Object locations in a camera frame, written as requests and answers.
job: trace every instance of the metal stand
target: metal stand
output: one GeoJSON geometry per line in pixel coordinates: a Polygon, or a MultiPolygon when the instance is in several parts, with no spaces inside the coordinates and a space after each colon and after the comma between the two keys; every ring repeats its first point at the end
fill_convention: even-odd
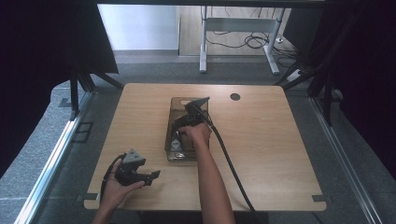
{"type": "Polygon", "coordinates": [[[268,46],[264,46],[265,55],[274,75],[279,75],[276,61],[272,55],[272,49],[275,44],[277,32],[282,23],[285,8],[277,16],[276,20],[270,19],[237,19],[237,18],[208,18],[207,6],[204,7],[202,17],[202,41],[200,51],[199,71],[206,72],[206,32],[254,32],[254,33],[270,33],[270,42],[268,46]]]}
{"type": "MultiPolygon", "coordinates": [[[[122,90],[123,85],[119,83],[117,80],[115,80],[112,77],[109,77],[105,73],[97,73],[95,72],[95,75],[103,79],[104,81],[110,83],[114,87],[122,90]]],[[[90,76],[90,74],[87,73],[80,73],[76,70],[72,71],[71,77],[70,77],[70,95],[71,95],[71,104],[72,104],[72,114],[70,116],[70,120],[74,120],[78,113],[78,83],[80,83],[82,89],[87,92],[92,92],[95,89],[95,84],[93,83],[93,80],[90,76]]]]}

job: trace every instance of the finger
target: finger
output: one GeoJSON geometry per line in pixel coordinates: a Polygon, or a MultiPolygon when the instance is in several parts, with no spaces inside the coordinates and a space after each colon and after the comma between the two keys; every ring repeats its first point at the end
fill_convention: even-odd
{"type": "Polygon", "coordinates": [[[189,128],[190,128],[190,126],[180,127],[180,128],[178,128],[178,131],[181,133],[185,133],[189,128]]]}
{"type": "Polygon", "coordinates": [[[111,173],[113,174],[116,173],[117,169],[119,169],[120,164],[121,164],[121,159],[118,159],[116,163],[114,163],[113,168],[111,169],[111,173]]]}
{"type": "Polygon", "coordinates": [[[139,182],[133,183],[132,185],[128,186],[127,188],[128,188],[129,191],[132,191],[134,189],[140,189],[140,188],[142,188],[144,186],[145,186],[145,182],[144,181],[139,181],[139,182]]]}

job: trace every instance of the black device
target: black device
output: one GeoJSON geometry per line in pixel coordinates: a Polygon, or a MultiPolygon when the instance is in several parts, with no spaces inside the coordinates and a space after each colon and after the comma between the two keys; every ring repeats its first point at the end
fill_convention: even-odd
{"type": "Polygon", "coordinates": [[[165,151],[169,161],[196,160],[195,149],[191,140],[178,129],[184,126],[196,126],[208,120],[209,99],[209,97],[172,98],[165,140],[165,151]]]}
{"type": "Polygon", "coordinates": [[[137,168],[144,165],[146,159],[142,158],[134,149],[124,154],[124,158],[115,174],[116,179],[123,186],[144,181],[145,186],[150,186],[152,181],[160,176],[161,171],[152,172],[150,175],[138,174],[137,168]]]}
{"type": "Polygon", "coordinates": [[[173,123],[174,131],[184,126],[196,126],[205,121],[205,116],[207,116],[207,111],[204,112],[201,108],[210,97],[193,100],[187,103],[184,107],[186,108],[187,115],[182,116],[175,120],[173,123]]]}

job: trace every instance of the table leg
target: table leg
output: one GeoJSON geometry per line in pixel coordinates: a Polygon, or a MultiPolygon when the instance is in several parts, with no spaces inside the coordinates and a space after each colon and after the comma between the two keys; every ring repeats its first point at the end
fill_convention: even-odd
{"type": "Polygon", "coordinates": [[[279,75],[279,69],[277,68],[274,56],[272,55],[272,49],[275,44],[277,33],[279,32],[280,24],[282,23],[283,14],[285,14],[285,8],[281,9],[279,15],[276,18],[276,23],[270,35],[270,42],[268,43],[268,46],[264,46],[265,55],[267,56],[268,63],[270,64],[274,75],[279,75]]]}
{"type": "Polygon", "coordinates": [[[202,41],[201,41],[201,51],[199,58],[200,73],[206,72],[206,19],[207,19],[206,12],[207,12],[207,6],[204,6],[204,12],[202,17],[202,35],[201,35],[202,41]]]}

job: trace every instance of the gray floor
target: gray floor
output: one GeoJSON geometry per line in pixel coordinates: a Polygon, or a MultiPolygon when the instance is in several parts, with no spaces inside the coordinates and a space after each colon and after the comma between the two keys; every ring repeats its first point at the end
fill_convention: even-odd
{"type": "MultiPolygon", "coordinates": [[[[172,51],[117,52],[120,74],[111,75],[122,83],[207,83],[272,85],[278,77],[270,74],[263,57],[208,58],[207,74],[199,73],[197,57],[178,57],[172,51]]],[[[93,77],[97,86],[84,112],[80,129],[90,134],[74,134],[64,158],[50,183],[33,223],[90,223],[95,211],[82,206],[121,91],[93,77]]],[[[328,203],[325,211],[270,212],[270,223],[368,223],[331,144],[320,125],[315,109],[305,94],[309,83],[286,92],[290,108],[304,140],[309,158],[328,203]]],[[[54,89],[51,104],[21,155],[0,180],[0,220],[13,223],[43,169],[49,154],[70,116],[69,107],[59,107],[69,98],[68,83],[54,89]]],[[[332,105],[332,122],[340,143],[352,162],[361,183],[383,223],[396,223],[396,182],[374,152],[345,119],[337,103],[332,105]]],[[[119,211],[115,223],[140,223],[137,213],[119,211]]]]}

